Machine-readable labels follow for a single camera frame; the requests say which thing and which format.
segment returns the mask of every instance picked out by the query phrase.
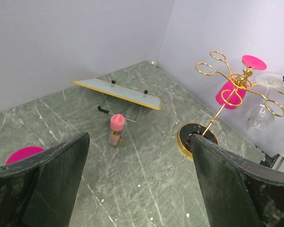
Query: pink circular object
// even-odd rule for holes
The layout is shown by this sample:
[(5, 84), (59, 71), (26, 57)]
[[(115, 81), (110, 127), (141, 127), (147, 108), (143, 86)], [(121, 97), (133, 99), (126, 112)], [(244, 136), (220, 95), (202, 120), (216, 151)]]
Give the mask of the pink circular object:
[(15, 153), (13, 153), (8, 160), (6, 161), (6, 165), (12, 164), (14, 162), (21, 161), (22, 159), (25, 159), (27, 157), (33, 156), (35, 154), (38, 154), (40, 152), (44, 151), (44, 148), (41, 147), (26, 147), (22, 148), (20, 150), (17, 150)]
[(242, 57), (242, 61), (245, 65), (247, 65), (250, 68), (254, 68), (256, 70), (265, 70), (267, 69), (266, 64), (260, 60), (259, 58), (256, 58), (251, 55), (244, 55)]
[[(218, 92), (218, 94), (216, 95), (216, 100), (217, 100), (217, 102), (218, 102), (220, 105), (223, 105), (223, 104), (224, 104), (224, 101), (223, 101), (223, 99), (222, 99), (222, 91), (224, 91), (224, 90), (230, 90), (230, 91), (225, 91), (225, 92), (223, 93), (223, 98), (224, 98), (225, 100), (227, 100), (227, 98), (229, 97), (231, 91), (233, 91), (234, 89), (236, 89), (236, 87), (235, 87), (230, 81), (226, 82), (226, 84), (223, 85), (223, 87), (221, 88), (221, 90), (220, 90), (220, 91)], [(246, 91), (245, 91), (245, 90), (242, 90), (242, 89), (239, 89), (239, 90), (237, 91), (237, 93), (238, 93), (238, 95), (239, 95), (242, 99), (243, 99), (244, 96), (246, 95)], [(238, 97), (238, 95), (233, 94), (233, 95), (231, 96), (231, 98), (228, 100), (228, 102), (231, 103), (231, 104), (234, 104), (234, 105), (238, 105), (238, 104), (241, 102), (241, 100), (240, 100), (240, 98)], [(226, 104), (226, 105), (225, 105), (225, 108), (226, 108), (226, 109), (230, 109), (230, 110), (234, 110), (234, 109), (237, 108), (237, 106), (231, 106), (231, 105)]]
[(110, 119), (110, 128), (114, 131), (122, 131), (125, 127), (125, 118), (122, 114), (115, 114)]

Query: marble table surface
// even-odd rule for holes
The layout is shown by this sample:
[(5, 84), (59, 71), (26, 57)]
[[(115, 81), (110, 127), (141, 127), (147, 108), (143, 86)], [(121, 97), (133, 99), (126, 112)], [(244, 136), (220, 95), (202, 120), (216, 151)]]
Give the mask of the marble table surface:
[[(177, 131), (188, 122), (208, 124), (208, 108), (149, 62), (101, 77), (162, 99), (162, 110), (143, 107), (127, 122), (121, 146), (107, 142), (110, 115), (134, 119), (139, 106), (73, 86), (0, 113), (0, 166), (17, 149), (53, 147), (78, 132), (90, 147), (70, 227), (208, 227), (193, 161), (181, 153)], [(219, 145), (259, 163), (264, 154), (218, 119), (211, 127)]]

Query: bottle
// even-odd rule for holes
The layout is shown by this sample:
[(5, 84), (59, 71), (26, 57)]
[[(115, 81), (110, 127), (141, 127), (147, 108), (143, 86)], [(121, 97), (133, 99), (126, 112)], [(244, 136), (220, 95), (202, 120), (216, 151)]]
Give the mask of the bottle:
[(125, 118), (121, 114), (115, 114), (110, 119), (110, 130), (108, 133), (108, 142), (113, 147), (121, 144), (124, 134)]

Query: whiteboard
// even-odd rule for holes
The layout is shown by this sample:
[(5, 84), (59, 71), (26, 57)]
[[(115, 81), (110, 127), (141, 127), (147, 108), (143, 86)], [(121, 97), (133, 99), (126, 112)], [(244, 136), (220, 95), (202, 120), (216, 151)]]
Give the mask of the whiteboard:
[(161, 100), (157, 97), (121, 87), (100, 79), (75, 80), (74, 84), (143, 105), (151, 109), (160, 110), (162, 106)]

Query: wall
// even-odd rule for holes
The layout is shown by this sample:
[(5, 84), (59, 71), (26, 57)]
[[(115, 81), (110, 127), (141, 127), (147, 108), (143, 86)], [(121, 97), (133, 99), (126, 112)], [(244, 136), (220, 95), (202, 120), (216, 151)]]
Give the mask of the wall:
[[(196, 63), (207, 62), (227, 72), (222, 62), (209, 56), (210, 50), (224, 53), (234, 72), (241, 73), (241, 57), (250, 54), (266, 62), (266, 72), (284, 75), (284, 1), (175, 0), (158, 66), (216, 112), (220, 106), (214, 97), (226, 81), (219, 74), (207, 77), (195, 70)], [(284, 106), (283, 95), (271, 94), (270, 98)], [(284, 117), (275, 118), (264, 138), (251, 138), (245, 133), (247, 110), (260, 100), (247, 94), (241, 107), (224, 110), (221, 118), (267, 154), (284, 156)]]
[(0, 111), (157, 58), (173, 0), (0, 0)]

